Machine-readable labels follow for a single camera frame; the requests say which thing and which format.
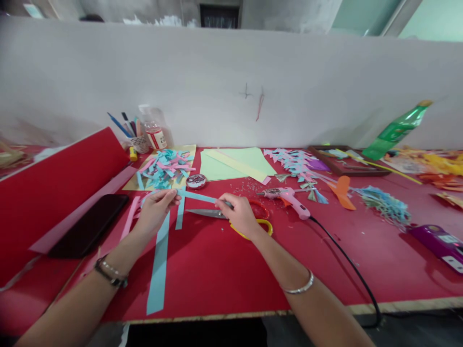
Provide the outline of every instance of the scissors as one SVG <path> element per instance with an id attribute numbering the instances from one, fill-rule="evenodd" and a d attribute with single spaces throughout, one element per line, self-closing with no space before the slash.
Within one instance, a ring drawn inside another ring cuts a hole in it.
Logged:
<path id="1" fill-rule="evenodd" d="M 270 217 L 270 213 L 269 213 L 269 210 L 264 206 L 262 205 L 260 202 L 258 201 L 255 201 L 255 200 L 249 200 L 249 203 L 251 205 L 257 205 L 259 206 L 260 208 L 262 208 L 265 212 L 265 217 L 264 218 L 269 218 Z M 194 214 L 200 214 L 200 215 L 203 215 L 203 216 L 206 216 L 206 217 L 214 217 L 214 218 L 220 218 L 220 219 L 228 219 L 227 217 L 225 217 L 222 213 L 221 210 L 187 210 L 187 212 L 191 212 L 191 213 L 194 213 Z M 269 234 L 269 236 L 272 236 L 273 234 L 273 227 L 272 227 L 272 224 L 266 220 L 266 219 L 260 219 L 260 218 L 256 218 L 256 221 L 259 223 L 259 224 L 265 224 L 268 228 L 269 228 L 269 231 L 267 232 Z M 230 227 L 235 230 L 238 234 L 240 234 L 241 236 L 243 236 L 246 240 L 249 240 L 246 236 L 244 236 L 242 233 L 240 233 L 238 230 L 236 230 L 236 228 L 233 226 L 232 223 L 230 223 Z"/>

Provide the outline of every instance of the glue gun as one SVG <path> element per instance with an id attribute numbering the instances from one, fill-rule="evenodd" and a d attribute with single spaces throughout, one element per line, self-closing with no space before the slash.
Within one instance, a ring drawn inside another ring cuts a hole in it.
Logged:
<path id="1" fill-rule="evenodd" d="M 308 191 L 309 189 L 298 189 L 297 191 Z M 281 199 L 285 204 L 285 207 L 291 206 L 299 215 L 299 218 L 304 220 L 310 217 L 310 212 L 307 210 L 304 205 L 302 205 L 299 200 L 294 197 L 295 190 L 289 187 L 285 188 L 270 188 L 266 189 L 257 195 L 263 195 L 265 198 L 269 199 Z"/>

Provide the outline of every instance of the small bottle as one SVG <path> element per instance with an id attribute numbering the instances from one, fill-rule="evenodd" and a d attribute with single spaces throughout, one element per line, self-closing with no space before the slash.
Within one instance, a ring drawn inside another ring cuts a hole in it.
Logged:
<path id="1" fill-rule="evenodd" d="M 413 110 L 395 119 L 368 148 L 363 150 L 362 154 L 373 160 L 384 157 L 388 150 L 397 145 L 407 134 L 420 125 L 424 113 L 432 103 L 431 100 L 423 100 Z"/>
<path id="2" fill-rule="evenodd" d="M 141 112 L 145 132 L 151 141 L 154 149 L 164 149 L 167 147 L 167 142 L 164 137 L 163 129 L 159 125 L 158 116 L 161 110 L 150 105 L 138 105 Z"/>

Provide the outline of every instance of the hand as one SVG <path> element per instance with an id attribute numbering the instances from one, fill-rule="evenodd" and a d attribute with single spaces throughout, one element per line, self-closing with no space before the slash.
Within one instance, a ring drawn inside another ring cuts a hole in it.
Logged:
<path id="1" fill-rule="evenodd" d="M 231 203 L 233 210 L 224 201 Z M 216 206 L 220 208 L 224 216 L 230 220 L 236 230 L 248 239 L 252 240 L 253 236 L 260 231 L 264 231 L 257 223 L 247 198 L 225 193 L 216 200 Z"/>
<path id="2" fill-rule="evenodd" d="M 181 197 L 176 189 L 164 189 L 148 195 L 134 229 L 151 237 L 156 235 L 170 209 L 179 205 Z"/>

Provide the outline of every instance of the wooden table edge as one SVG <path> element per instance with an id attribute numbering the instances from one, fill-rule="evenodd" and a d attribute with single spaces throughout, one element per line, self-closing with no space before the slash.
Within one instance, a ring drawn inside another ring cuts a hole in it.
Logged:
<path id="1" fill-rule="evenodd" d="M 380 310 L 382 313 L 459 308 L 459 307 L 463 307 L 463 296 L 454 296 L 454 297 L 439 298 L 439 299 L 395 301 L 395 302 L 388 302 L 388 303 L 379 303 L 378 306 L 380 307 Z M 375 308 L 372 304 L 350 305 L 350 306 L 347 306 L 347 308 L 353 315 L 363 315 L 363 314 L 374 314 L 375 313 Z M 292 314 L 293 312 L 291 310 L 260 311 L 260 312 L 247 312 L 247 313 L 231 313 L 231 314 L 222 314 L 222 315 L 219 314 L 219 315 L 209 315 L 209 316 L 128 320 L 124 323 L 129 323 L 129 324 L 173 323 L 173 322 L 182 322 L 182 321 L 228 320 L 228 319 L 237 319 L 237 318 L 287 316 L 287 315 L 292 315 Z"/>

